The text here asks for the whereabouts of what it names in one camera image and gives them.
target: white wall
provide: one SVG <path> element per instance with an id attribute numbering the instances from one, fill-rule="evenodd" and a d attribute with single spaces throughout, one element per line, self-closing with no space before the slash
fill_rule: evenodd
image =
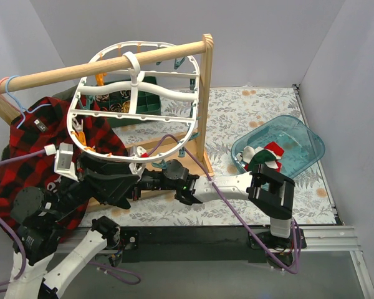
<path id="1" fill-rule="evenodd" d="M 212 33 L 213 86 L 300 83 L 344 0 L 31 0 L 65 65 L 126 40 Z"/>
<path id="2" fill-rule="evenodd" d="M 29 0 L 0 0 L 0 79 L 59 67 L 64 64 Z M 28 107 L 44 95 L 53 95 L 70 85 L 58 83 L 15 94 Z M 8 140 L 9 127 L 0 119 L 0 156 Z M 0 229 L 0 281 L 9 278 L 11 265 L 12 242 Z"/>
<path id="3" fill-rule="evenodd" d="M 374 283 L 374 0 L 347 0 L 301 85 L 324 140 L 337 209 L 353 224 Z"/>

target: black and red checkered cloth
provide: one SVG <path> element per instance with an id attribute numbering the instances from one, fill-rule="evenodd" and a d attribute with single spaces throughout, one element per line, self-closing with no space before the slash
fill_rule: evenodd
<path id="1" fill-rule="evenodd" d="M 26 113 L 26 120 L 17 129 L 22 117 L 17 117 L 10 125 L 9 146 L 3 151 L 2 159 L 22 156 L 42 150 L 45 145 L 54 144 L 59 146 L 61 142 L 72 144 L 67 132 L 66 119 L 70 105 L 70 99 L 59 100 L 57 98 L 45 97 L 36 102 L 29 110 L 42 105 L 51 104 L 39 108 L 33 114 Z M 48 130 L 44 133 L 34 123 L 39 119 Z M 99 153 L 113 153 L 126 156 L 125 145 L 112 131 L 108 121 L 104 118 L 87 117 L 84 121 L 84 133 L 87 146 L 95 148 Z M 80 154 L 80 150 L 74 146 L 74 157 Z M 10 217 L 12 203 L 17 193 L 25 187 L 36 186 L 56 192 L 60 183 L 60 176 L 54 172 L 54 156 L 36 156 L 33 158 L 17 161 L 0 167 L 0 217 L 13 229 L 18 224 Z M 76 228 L 82 220 L 87 202 L 80 206 L 62 221 L 67 230 Z"/>

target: teal plastic basket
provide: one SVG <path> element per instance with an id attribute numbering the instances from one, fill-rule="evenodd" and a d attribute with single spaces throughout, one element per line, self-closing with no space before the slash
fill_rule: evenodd
<path id="1" fill-rule="evenodd" d="M 290 115 L 281 115 L 256 128 L 238 139 L 231 148 L 231 158 L 240 173 L 245 173 L 244 166 L 237 159 L 237 154 L 249 145 L 264 148 L 275 141 L 284 150 L 281 173 L 290 178 L 313 165 L 325 153 L 324 142 L 299 119 Z"/>

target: white connector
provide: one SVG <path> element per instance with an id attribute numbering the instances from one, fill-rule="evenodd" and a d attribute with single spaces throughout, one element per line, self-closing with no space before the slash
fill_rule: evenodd
<path id="1" fill-rule="evenodd" d="M 61 142 L 58 150 L 55 152 L 54 172 L 78 182 L 75 164 L 72 162 L 73 155 L 73 146 Z"/>
<path id="2" fill-rule="evenodd" d="M 52 154 L 55 154 L 57 151 L 55 148 L 55 145 L 46 145 L 44 147 L 44 150 L 46 151 L 46 155 L 51 156 Z"/>

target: floral tablecloth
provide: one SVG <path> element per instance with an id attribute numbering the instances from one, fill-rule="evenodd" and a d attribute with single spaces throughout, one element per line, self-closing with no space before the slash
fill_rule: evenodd
<path id="1" fill-rule="evenodd" d="M 162 100 L 162 115 L 188 115 L 185 103 Z M 209 99 L 206 151 L 215 174 L 237 174 L 230 150 L 243 135 L 278 115 L 302 114 L 292 88 L 214 88 Z M 168 132 L 185 131 L 181 124 L 163 122 L 116 128 L 125 144 L 162 137 Z M 317 164 L 295 178 L 294 217 L 300 224 L 334 224 L 331 203 Z M 254 204 L 233 200 L 232 205 L 248 224 L 269 224 L 269 218 Z M 122 226 L 161 225 L 236 225 L 240 224 L 222 201 L 186 206 L 164 194 L 131 202 L 130 210 L 116 207 L 85 215 L 81 226 L 90 226 L 92 219 L 106 215 Z"/>

